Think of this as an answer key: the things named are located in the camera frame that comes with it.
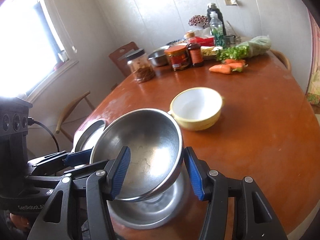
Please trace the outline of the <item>person's left hand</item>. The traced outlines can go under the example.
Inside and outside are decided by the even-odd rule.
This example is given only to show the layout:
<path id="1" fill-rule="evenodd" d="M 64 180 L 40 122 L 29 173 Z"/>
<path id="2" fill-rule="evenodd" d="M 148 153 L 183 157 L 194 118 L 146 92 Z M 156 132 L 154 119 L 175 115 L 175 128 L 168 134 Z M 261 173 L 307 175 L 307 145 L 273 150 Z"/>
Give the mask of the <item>person's left hand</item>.
<path id="1" fill-rule="evenodd" d="M 19 215 L 14 215 L 12 213 L 10 213 L 9 217 L 11 222 L 17 229 L 21 231 L 28 231 L 31 229 L 31 222 L 27 218 Z"/>

